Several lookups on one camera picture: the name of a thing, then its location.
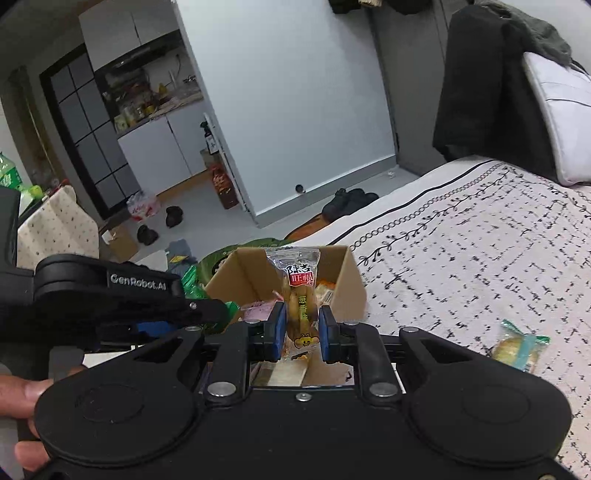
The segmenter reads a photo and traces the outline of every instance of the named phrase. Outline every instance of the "white pillow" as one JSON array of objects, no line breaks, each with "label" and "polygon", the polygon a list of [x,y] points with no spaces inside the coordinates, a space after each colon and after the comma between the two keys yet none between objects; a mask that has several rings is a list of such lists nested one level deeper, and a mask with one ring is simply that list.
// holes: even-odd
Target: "white pillow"
[{"label": "white pillow", "polygon": [[591,77],[531,52],[524,68],[548,127],[558,181],[591,181]]}]

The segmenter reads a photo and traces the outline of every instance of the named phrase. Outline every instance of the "black jacket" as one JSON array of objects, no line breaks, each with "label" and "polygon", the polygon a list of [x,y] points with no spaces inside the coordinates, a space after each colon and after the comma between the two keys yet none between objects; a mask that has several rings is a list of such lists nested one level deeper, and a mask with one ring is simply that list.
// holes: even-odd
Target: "black jacket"
[{"label": "black jacket", "polygon": [[498,158],[556,180],[540,106],[522,66],[528,35],[474,5],[450,22],[433,146],[447,161]]}]

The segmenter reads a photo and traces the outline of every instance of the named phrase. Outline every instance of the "patterned bedsheet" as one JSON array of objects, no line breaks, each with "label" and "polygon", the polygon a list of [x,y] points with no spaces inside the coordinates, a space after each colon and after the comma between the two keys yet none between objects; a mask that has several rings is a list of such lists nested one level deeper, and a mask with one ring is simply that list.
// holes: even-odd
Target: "patterned bedsheet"
[{"label": "patterned bedsheet", "polygon": [[591,187],[460,160],[299,243],[350,245],[381,333],[414,325],[481,353],[502,319],[551,336],[536,374],[574,415],[558,459],[591,478]]}]

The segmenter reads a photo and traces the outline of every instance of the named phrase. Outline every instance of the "wrapped pastry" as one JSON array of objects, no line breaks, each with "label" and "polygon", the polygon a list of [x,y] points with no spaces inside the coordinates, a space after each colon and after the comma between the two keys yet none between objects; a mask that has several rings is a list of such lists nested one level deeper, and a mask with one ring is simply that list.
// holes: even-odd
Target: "wrapped pastry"
[{"label": "wrapped pastry", "polygon": [[550,344],[550,337],[523,333],[509,320],[501,322],[503,335],[492,357],[521,371],[533,373],[540,353]]},{"label": "wrapped pastry", "polygon": [[281,276],[281,294],[287,308],[287,336],[296,349],[320,343],[315,322],[318,304],[315,288],[320,260],[317,248],[268,248],[267,257]]}]

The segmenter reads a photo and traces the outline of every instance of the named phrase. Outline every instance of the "human hand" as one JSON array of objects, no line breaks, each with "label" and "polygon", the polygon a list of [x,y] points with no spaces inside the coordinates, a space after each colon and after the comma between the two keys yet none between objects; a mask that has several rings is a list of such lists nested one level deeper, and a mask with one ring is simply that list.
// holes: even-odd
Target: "human hand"
[{"label": "human hand", "polygon": [[[75,368],[70,371],[70,375],[82,369],[83,367]],[[31,432],[39,438],[33,423],[33,412],[37,400],[51,385],[53,380],[34,382],[12,375],[0,375],[0,417],[28,419]],[[18,463],[31,472],[40,469],[49,461],[43,444],[36,441],[18,442],[14,447],[14,455]]]}]

